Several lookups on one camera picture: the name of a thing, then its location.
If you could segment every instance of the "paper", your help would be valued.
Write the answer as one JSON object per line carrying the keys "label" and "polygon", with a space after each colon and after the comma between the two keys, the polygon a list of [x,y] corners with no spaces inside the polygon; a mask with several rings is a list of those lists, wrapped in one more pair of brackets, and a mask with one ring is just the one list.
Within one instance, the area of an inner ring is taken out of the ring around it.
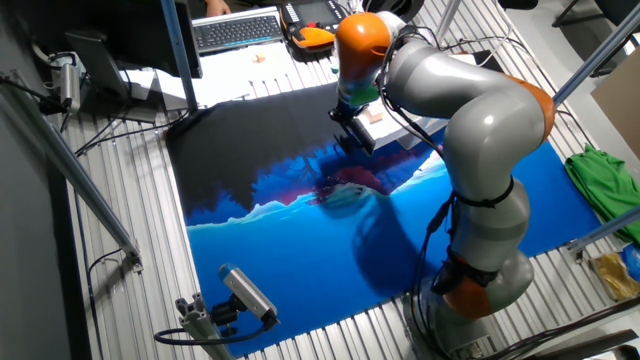
{"label": "paper", "polygon": [[[249,81],[273,80],[295,72],[291,55],[281,42],[250,46],[239,53],[238,66]],[[264,61],[253,61],[258,54],[264,56]]]}
{"label": "paper", "polygon": [[131,97],[134,99],[146,100],[149,96],[149,89],[153,83],[155,73],[153,71],[127,70],[120,71],[120,76],[125,82],[125,86],[129,86],[131,80]]}
{"label": "paper", "polygon": [[[251,86],[239,67],[239,53],[230,51],[200,58],[202,78],[192,79],[198,107],[211,107],[249,94]],[[186,108],[182,80],[160,70],[157,72],[167,110]]]}

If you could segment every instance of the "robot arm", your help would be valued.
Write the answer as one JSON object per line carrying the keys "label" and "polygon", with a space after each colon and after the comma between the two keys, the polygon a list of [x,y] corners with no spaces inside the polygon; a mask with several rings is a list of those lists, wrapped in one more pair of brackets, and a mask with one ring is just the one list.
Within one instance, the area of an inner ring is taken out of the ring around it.
{"label": "robot arm", "polygon": [[[338,28],[338,98],[346,116],[374,99],[363,94],[397,34],[393,17],[352,15]],[[549,135],[553,101],[531,84],[465,64],[419,40],[397,51],[387,75],[386,91],[395,104],[450,119],[443,153],[458,201],[449,259],[434,292],[463,318],[492,314],[533,280],[529,260],[517,250],[528,227],[529,199],[511,171]]]}

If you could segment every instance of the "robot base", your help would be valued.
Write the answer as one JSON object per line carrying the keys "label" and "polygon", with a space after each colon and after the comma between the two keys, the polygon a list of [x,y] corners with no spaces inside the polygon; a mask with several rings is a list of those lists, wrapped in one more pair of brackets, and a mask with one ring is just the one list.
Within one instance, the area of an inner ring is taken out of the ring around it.
{"label": "robot base", "polygon": [[420,302],[417,296],[414,297],[414,314],[417,317],[415,321],[411,311],[411,294],[406,293],[402,297],[403,315],[409,326],[413,343],[421,354],[431,354],[429,358],[439,358],[430,350],[436,344],[426,344],[424,340],[426,329],[420,319],[418,306],[422,308],[426,318],[427,301],[431,302],[431,324],[436,329],[437,341],[440,341],[442,348],[453,359],[481,358],[506,347],[496,331],[498,324],[493,316],[478,320],[465,319],[453,312],[442,297],[431,294],[431,280],[423,280],[421,289]]}

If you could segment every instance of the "orange object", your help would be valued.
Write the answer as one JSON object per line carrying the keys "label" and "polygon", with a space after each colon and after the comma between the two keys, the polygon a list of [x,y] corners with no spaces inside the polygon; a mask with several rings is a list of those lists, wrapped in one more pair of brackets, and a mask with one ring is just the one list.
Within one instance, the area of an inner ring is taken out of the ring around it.
{"label": "orange object", "polygon": [[298,40],[293,37],[293,41],[302,48],[313,48],[325,44],[331,44],[335,37],[332,33],[315,27],[300,29],[300,34],[304,36],[304,40]]}
{"label": "orange object", "polygon": [[443,299],[451,309],[467,319],[479,319],[492,313],[484,288],[466,276]]}
{"label": "orange object", "polygon": [[342,20],[336,32],[341,80],[363,80],[380,66],[391,44],[387,25],[376,14],[360,13]]}
{"label": "orange object", "polygon": [[529,90],[529,92],[532,93],[533,96],[535,96],[536,100],[538,100],[538,103],[540,103],[542,113],[544,114],[544,137],[542,138],[542,141],[545,141],[551,133],[551,129],[553,129],[553,124],[555,123],[556,119],[556,106],[553,103],[553,98],[551,98],[551,96],[549,96],[549,94],[547,94],[544,90],[535,85],[532,85],[531,83],[520,80],[511,75],[504,75],[517,82],[518,84],[524,86],[525,89]]}

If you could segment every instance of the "slotted aluminum surface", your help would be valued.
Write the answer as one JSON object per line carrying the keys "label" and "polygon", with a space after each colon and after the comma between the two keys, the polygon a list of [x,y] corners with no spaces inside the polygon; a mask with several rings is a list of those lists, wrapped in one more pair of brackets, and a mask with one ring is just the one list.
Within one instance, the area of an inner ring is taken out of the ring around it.
{"label": "slotted aluminum surface", "polygon": [[[426,1],[415,19],[416,24],[435,29],[444,8],[444,0]],[[457,43],[460,38],[503,36],[511,26],[504,18],[503,11],[490,0],[466,0],[443,45]],[[522,41],[515,29],[510,36]],[[492,49],[497,43],[472,43],[456,47],[452,52]],[[496,57],[507,73],[525,79],[549,94],[555,93],[557,86],[549,81],[535,59],[518,45],[505,42]],[[306,62],[292,62],[286,76],[253,83],[253,94],[247,100],[335,82],[337,78],[330,71],[330,61],[311,56]],[[571,112],[566,105],[560,108]],[[157,123],[166,124],[169,118],[175,118],[175,115],[159,113]],[[105,119],[85,117],[80,122],[72,121],[64,136],[75,150],[106,125]],[[118,135],[149,126],[117,120],[108,132]],[[199,291],[172,166],[161,135],[147,131],[121,137],[113,143],[103,143],[80,158],[124,226],[135,237],[144,264],[140,274],[127,271],[120,266],[122,254],[117,254],[95,267],[90,276],[95,293],[95,321],[89,298],[89,279],[82,277],[94,359],[208,358],[199,347],[171,347],[153,340],[155,332],[179,327],[174,300],[188,298]],[[562,160],[582,152],[585,143],[594,144],[580,124],[565,115],[557,117],[549,140]],[[117,249],[117,245],[84,202],[76,203],[70,185],[69,192],[78,261],[81,268],[86,268],[99,256]],[[619,246],[617,239],[604,239],[590,245],[587,256],[597,256]],[[512,344],[612,304],[587,265],[567,261],[557,250],[535,257],[533,265],[535,281],[527,293],[494,315],[504,343]],[[391,299],[339,323],[296,336],[243,359],[424,358],[418,355],[407,334],[402,304]]]}

